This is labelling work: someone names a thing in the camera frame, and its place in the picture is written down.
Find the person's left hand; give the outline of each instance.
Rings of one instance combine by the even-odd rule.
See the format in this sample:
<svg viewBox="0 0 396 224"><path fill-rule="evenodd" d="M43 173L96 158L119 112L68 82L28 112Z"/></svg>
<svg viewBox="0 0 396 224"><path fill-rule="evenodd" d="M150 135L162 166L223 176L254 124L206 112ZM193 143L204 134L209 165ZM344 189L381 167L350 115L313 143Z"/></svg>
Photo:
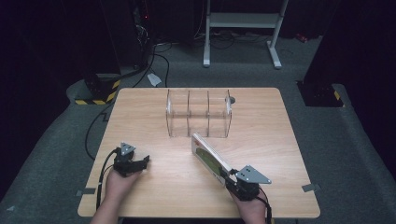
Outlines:
<svg viewBox="0 0 396 224"><path fill-rule="evenodd" d="M106 180L105 199L121 203L141 173L139 171L123 177L117 171L111 169Z"/></svg>

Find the table top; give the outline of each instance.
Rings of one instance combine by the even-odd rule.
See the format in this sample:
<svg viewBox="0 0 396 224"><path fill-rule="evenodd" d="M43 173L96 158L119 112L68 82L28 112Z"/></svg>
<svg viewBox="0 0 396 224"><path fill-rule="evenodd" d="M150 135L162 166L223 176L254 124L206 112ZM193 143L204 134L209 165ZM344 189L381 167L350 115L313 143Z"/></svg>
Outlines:
<svg viewBox="0 0 396 224"><path fill-rule="evenodd" d="M124 200L121 217L239 217L228 190L192 154L191 138L169 136L168 90L213 89L120 90L86 188L97 188L107 155L125 142L136 147L134 160L150 155L150 162ZM272 180L262 188L273 217L318 217L315 193L302 189L311 182L279 90L224 90L235 98L229 135L206 142L234 169L250 164ZM84 194L78 213L91 217L95 205L96 194Z"/></svg>

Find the white paper tag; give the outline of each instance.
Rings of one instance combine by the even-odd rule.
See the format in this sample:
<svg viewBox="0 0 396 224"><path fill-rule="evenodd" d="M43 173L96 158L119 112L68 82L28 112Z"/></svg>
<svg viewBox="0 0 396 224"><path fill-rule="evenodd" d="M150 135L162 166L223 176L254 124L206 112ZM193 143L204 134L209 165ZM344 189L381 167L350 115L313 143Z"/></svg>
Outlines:
<svg viewBox="0 0 396 224"><path fill-rule="evenodd" d="M153 85L154 87L157 86L159 83L161 83L161 79L152 73L148 74L148 79L149 82L151 82L151 85Z"/></svg>

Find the white metal stand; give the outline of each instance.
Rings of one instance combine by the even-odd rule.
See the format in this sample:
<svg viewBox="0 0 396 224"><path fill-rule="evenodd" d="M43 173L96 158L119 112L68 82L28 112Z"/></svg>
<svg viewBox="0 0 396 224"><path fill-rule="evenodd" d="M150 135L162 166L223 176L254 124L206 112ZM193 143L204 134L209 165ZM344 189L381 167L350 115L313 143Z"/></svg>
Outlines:
<svg viewBox="0 0 396 224"><path fill-rule="evenodd" d="M244 27L244 28L272 28L274 34L272 40L267 41L274 67L280 69L282 64L277 56L275 44L279 30L285 17L286 7L289 0L284 0L279 13L211 13L210 0L207 0L204 67L210 66L210 27Z"/></svg>

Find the human arm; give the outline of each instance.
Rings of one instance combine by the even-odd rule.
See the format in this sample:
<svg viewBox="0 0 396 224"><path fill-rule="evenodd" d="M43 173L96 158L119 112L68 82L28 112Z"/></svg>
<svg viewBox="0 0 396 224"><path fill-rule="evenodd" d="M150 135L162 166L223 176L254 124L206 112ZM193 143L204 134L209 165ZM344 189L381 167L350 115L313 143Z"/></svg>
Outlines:
<svg viewBox="0 0 396 224"><path fill-rule="evenodd" d="M265 213L266 207L263 202L258 199L251 201L240 201L232 192L230 192L233 201L238 207L239 215L244 219L246 224L266 224ZM263 191L260 190L258 197L267 200Z"/></svg>
<svg viewBox="0 0 396 224"><path fill-rule="evenodd" d="M106 179L106 195L91 220L91 224L117 223L122 200L142 172L122 177L111 169Z"/></svg>

